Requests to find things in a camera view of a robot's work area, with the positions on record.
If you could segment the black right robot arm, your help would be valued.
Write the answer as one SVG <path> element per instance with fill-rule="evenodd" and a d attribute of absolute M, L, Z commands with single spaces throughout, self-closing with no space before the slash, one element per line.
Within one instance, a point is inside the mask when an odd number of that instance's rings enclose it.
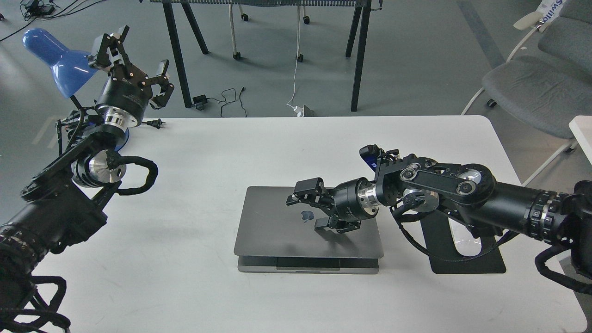
<path fill-rule="evenodd" d="M 323 179 L 298 181 L 286 204 L 304 203 L 326 213 L 317 229 L 338 233 L 357 230 L 361 221 L 376 217 L 379 206 L 388 207 L 405 238 L 425 255 L 448 261 L 421 246 L 404 228 L 407 222 L 437 211 L 465 226 L 474 238 L 496 235 L 488 254 L 518 234 L 543 241 L 550 247 L 535 257 L 542 276 L 573 291 L 590 294 L 591 285 L 550 270 L 546 261 L 564 252 L 578 274 L 591 277 L 591 182 L 575 184 L 573 193 L 544 191 L 500 183 L 484 165 L 440 164 L 415 154 L 401 157 L 397 149 L 377 145 L 360 149 L 374 171 L 373 180 L 354 179 L 325 188 Z"/>

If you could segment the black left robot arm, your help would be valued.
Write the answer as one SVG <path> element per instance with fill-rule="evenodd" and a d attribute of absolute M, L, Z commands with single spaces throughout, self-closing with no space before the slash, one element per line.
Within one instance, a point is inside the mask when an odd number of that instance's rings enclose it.
<path fill-rule="evenodd" d="M 47 253 L 87 241 L 106 224 L 103 209 L 114 194 L 131 196 L 150 190 L 158 169 L 151 160 L 121 156 L 128 129 L 142 124 L 147 106 L 166 106 L 174 90 L 168 60 L 149 77 L 133 65 L 123 43 L 129 26 L 96 38 L 92 53 L 70 50 L 42 28 L 25 32 L 25 48 L 48 65 L 61 94 L 74 93 L 97 70 L 108 74 L 89 114 L 76 106 L 57 123 L 68 129 L 68 144 L 59 156 L 21 191 L 27 205 L 1 225 L 1 329 L 40 332 L 51 323 L 69 332 L 71 322 L 58 313 L 66 292 L 61 277 L 34 276 Z"/>

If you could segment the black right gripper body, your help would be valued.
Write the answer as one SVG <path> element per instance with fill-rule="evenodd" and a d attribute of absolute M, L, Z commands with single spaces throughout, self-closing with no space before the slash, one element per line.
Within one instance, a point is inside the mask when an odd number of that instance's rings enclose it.
<path fill-rule="evenodd" d="M 335 214 L 341 221 L 364 221 L 378 214 L 376 184 L 368 179 L 353 179 L 337 185 L 328 192 L 333 199 Z"/>

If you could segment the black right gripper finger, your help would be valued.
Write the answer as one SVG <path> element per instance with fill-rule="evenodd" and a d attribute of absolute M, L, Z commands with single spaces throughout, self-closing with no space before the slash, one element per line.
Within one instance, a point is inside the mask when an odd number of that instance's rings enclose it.
<path fill-rule="evenodd" d="M 333 207 L 334 200 L 323 184 L 321 178 L 298 181 L 293 193 L 288 196 L 286 205 L 304 203 L 311 207 Z"/>
<path fill-rule="evenodd" d="M 334 229 L 337 233 L 346 233 L 352 230 L 358 230 L 361 227 L 361 221 L 343 221 L 336 216 L 316 219 L 315 230 Z"/>

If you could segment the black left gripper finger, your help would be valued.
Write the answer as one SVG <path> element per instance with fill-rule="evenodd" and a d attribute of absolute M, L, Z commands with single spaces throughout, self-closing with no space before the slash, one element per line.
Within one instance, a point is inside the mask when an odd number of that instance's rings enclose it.
<path fill-rule="evenodd" d="M 123 26 L 117 32 L 95 38 L 87 63 L 93 69 L 107 72 L 114 81 L 145 85 L 148 76 L 131 63 L 123 46 L 129 29 L 129 26 Z"/>
<path fill-rule="evenodd" d="M 167 75 L 167 69 L 169 66 L 170 61 L 169 60 L 162 60 L 157 68 L 157 75 L 154 77 L 150 77 L 150 78 L 146 78 L 146 87 L 150 87 L 152 85 L 159 85 L 160 86 L 160 92 L 153 95 L 150 98 L 150 106 L 152 107 L 152 109 L 154 110 L 158 110 L 161 108 L 164 108 L 169 99 L 171 98 L 171 95 L 175 89 L 174 85 L 172 85 L 169 82 L 169 78 Z"/>

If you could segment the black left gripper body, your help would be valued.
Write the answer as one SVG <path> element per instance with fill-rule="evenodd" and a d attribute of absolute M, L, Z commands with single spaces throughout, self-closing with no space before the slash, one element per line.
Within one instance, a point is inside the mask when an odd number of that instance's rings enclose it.
<path fill-rule="evenodd" d="M 134 74 L 130 79 L 111 74 L 97 101 L 97 112 L 105 124 L 118 128 L 140 126 L 152 89 L 144 86 L 147 76 Z"/>

